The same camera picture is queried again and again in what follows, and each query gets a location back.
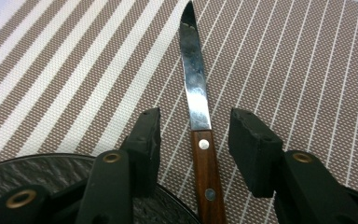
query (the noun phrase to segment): silver blade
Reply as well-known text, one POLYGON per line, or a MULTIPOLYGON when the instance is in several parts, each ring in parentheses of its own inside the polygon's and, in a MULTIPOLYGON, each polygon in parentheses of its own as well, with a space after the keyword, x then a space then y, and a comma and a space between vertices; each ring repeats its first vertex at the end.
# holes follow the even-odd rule
POLYGON ((190 112, 190 128, 191 130, 211 130, 200 38, 191 1, 182 14, 179 36, 190 112))

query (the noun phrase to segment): knife blade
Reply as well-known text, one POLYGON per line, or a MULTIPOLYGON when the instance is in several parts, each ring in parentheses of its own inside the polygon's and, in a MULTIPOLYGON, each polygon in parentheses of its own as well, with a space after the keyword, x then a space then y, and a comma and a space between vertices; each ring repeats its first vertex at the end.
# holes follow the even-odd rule
POLYGON ((209 115, 200 38, 191 1, 182 14, 179 37, 190 115, 199 217, 202 223, 227 223, 209 115))

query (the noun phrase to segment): striped placemat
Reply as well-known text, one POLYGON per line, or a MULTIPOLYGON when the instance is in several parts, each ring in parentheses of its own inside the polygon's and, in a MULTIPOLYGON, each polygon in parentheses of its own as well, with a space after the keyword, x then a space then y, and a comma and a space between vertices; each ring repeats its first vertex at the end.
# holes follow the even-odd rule
MULTIPOLYGON (((18 0, 0 11, 0 161, 118 148, 161 109, 158 182, 196 209, 177 30, 187 0, 18 0)), ((231 107, 358 190, 358 3, 196 0, 229 223, 277 223, 228 154, 231 107)))

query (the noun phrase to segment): striped tablecloth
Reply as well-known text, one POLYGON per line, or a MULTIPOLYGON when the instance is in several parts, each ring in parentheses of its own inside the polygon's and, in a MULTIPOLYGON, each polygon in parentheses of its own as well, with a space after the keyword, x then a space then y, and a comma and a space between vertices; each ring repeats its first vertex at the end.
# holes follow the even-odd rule
MULTIPOLYGON (((16 0, 0 11, 0 161, 118 148, 161 108, 158 182, 196 209, 178 27, 187 0, 16 0)), ((231 107, 358 190, 358 3, 196 0, 229 223, 276 223, 227 148, 231 107)))

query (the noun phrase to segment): wooden handle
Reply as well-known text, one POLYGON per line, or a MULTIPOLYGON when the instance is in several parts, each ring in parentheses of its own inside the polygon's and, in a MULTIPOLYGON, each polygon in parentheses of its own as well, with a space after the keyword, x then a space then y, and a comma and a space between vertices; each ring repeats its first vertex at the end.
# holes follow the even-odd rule
POLYGON ((202 223, 227 223, 212 131, 191 132, 196 193, 202 223))

